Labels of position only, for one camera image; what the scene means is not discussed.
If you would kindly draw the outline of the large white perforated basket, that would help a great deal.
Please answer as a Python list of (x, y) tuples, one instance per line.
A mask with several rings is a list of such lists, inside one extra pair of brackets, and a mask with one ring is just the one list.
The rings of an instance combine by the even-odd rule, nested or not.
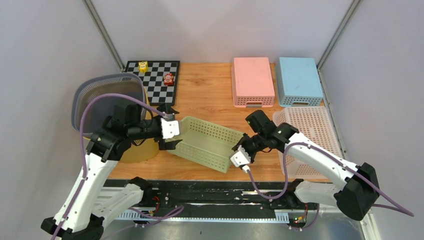
[[(275, 125), (288, 123), (300, 133), (332, 154), (342, 157), (337, 135), (328, 111), (324, 106), (286, 107), (272, 114)], [(304, 179), (313, 182), (327, 182), (328, 179), (311, 166), (288, 155), (286, 169), (290, 179)]]

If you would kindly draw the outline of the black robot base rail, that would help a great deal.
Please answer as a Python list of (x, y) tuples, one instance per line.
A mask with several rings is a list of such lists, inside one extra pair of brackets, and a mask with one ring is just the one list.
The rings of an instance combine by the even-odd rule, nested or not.
[(249, 181), (151, 180), (146, 200), (118, 214), (116, 220), (153, 223), (173, 209), (183, 206), (172, 222), (272, 224), (300, 232), (311, 229), (312, 222), (335, 220), (366, 225), (367, 219), (353, 220), (329, 205), (302, 203), (289, 192), (268, 200), (255, 191)]

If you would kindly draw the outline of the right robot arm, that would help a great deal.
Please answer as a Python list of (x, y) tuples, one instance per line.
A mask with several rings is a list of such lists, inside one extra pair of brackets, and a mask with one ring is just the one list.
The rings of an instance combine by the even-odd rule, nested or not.
[(245, 173), (251, 174), (249, 165), (258, 152), (268, 148), (278, 150), (283, 157), (292, 156), (320, 172), (330, 183), (310, 182), (297, 179), (284, 184), (281, 193), (261, 196), (275, 200), (285, 195), (286, 204), (298, 209), (304, 203), (324, 204), (337, 207), (352, 220), (361, 221), (382, 195), (375, 168), (363, 163), (357, 165), (329, 152), (308, 139), (296, 127), (287, 122), (275, 124), (262, 110), (246, 117), (254, 131), (253, 136), (244, 133), (232, 148), (229, 160)]

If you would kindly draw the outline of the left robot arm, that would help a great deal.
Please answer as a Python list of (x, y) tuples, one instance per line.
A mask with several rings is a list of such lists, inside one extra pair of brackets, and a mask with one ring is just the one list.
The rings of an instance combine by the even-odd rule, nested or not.
[(151, 139), (160, 150), (174, 150), (180, 133), (177, 111), (168, 103), (153, 108), (143, 102), (119, 101), (101, 127), (83, 147), (83, 166), (59, 212), (41, 228), (52, 239), (99, 240), (106, 227), (122, 212), (153, 201), (153, 186), (141, 177), (131, 179), (111, 198), (96, 205), (109, 174), (136, 141)]

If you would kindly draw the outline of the green perforated tray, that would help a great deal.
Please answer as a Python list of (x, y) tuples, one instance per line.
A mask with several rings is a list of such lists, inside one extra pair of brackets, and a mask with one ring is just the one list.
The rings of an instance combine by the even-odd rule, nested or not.
[(168, 152), (221, 173), (230, 168), (232, 148), (243, 133), (225, 126), (186, 116), (180, 121), (179, 140), (174, 150)]

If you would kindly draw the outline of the blue perforated tray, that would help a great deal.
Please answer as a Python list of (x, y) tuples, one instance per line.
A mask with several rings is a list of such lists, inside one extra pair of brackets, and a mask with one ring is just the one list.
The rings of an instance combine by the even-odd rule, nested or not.
[(274, 70), (281, 107), (316, 107), (321, 104), (324, 93), (313, 58), (279, 57)]

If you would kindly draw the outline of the grey mesh basket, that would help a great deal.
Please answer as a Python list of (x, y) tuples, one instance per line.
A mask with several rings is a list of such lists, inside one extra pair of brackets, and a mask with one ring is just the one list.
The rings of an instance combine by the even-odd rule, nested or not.
[[(127, 95), (149, 104), (142, 80), (133, 73), (123, 72), (92, 78), (82, 83), (74, 94), (71, 125), (77, 132), (80, 131), (81, 118), (89, 103), (100, 95), (110, 93)], [(97, 100), (86, 114), (83, 136), (90, 138), (92, 133), (102, 126), (105, 118), (113, 114), (115, 105), (123, 101), (120, 97)]]

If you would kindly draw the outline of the pink perforated tray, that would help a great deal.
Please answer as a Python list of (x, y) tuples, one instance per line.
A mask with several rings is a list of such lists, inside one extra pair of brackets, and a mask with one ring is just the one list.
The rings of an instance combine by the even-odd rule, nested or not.
[(232, 102), (236, 108), (274, 106), (275, 89), (268, 57), (233, 58), (231, 83)]

